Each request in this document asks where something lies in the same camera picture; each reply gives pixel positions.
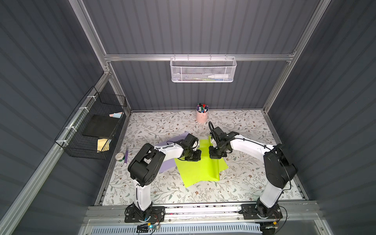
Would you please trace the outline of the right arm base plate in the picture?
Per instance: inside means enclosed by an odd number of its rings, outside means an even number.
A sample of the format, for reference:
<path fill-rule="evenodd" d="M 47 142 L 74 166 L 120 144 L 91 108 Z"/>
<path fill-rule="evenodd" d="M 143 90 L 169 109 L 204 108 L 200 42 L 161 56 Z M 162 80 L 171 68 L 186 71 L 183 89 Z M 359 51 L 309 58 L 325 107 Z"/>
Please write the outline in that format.
<path fill-rule="evenodd" d="M 283 218 L 282 211 L 278 204 L 272 208 L 267 208 L 263 204 L 242 204 L 241 209 L 238 211 L 243 215 L 244 219 L 275 219 L 280 220 Z"/>

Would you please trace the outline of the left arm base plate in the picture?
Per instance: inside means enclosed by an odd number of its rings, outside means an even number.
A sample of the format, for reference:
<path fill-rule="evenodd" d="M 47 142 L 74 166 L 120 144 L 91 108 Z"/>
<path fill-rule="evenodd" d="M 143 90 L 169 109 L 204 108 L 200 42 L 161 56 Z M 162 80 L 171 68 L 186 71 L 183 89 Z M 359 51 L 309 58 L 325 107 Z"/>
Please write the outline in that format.
<path fill-rule="evenodd" d="M 159 223 L 164 221 L 165 207 L 150 206 L 146 211 L 141 211 L 135 204 L 125 209 L 125 223 Z"/>

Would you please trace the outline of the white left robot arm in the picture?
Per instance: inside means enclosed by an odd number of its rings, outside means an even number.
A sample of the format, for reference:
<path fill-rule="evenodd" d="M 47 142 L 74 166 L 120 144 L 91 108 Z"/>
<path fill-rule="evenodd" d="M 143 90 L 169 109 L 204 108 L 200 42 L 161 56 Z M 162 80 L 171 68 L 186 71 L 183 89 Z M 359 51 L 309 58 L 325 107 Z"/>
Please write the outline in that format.
<path fill-rule="evenodd" d="M 177 159 L 179 161 L 198 162 L 201 160 L 199 139 L 188 134 L 184 139 L 168 141 L 164 146 L 153 146 L 146 143 L 128 165 L 128 172 L 132 178 L 136 193 L 133 205 L 141 212 L 152 207 L 151 183 L 157 177 L 165 161 Z"/>

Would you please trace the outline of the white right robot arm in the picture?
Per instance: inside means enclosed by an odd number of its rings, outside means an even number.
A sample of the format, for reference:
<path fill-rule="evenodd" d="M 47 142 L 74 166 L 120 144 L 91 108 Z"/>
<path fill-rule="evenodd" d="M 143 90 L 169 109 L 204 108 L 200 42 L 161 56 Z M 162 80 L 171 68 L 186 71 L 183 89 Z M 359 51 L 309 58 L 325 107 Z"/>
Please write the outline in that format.
<path fill-rule="evenodd" d="M 209 122 L 212 146 L 209 147 L 211 159 L 226 158 L 234 150 L 257 158 L 264 164 L 267 185 L 257 200 L 256 209 L 266 212 L 274 208 L 286 185 L 298 172 L 288 159 L 284 145 L 267 145 L 251 140 L 238 132 L 225 133 L 220 127 Z"/>

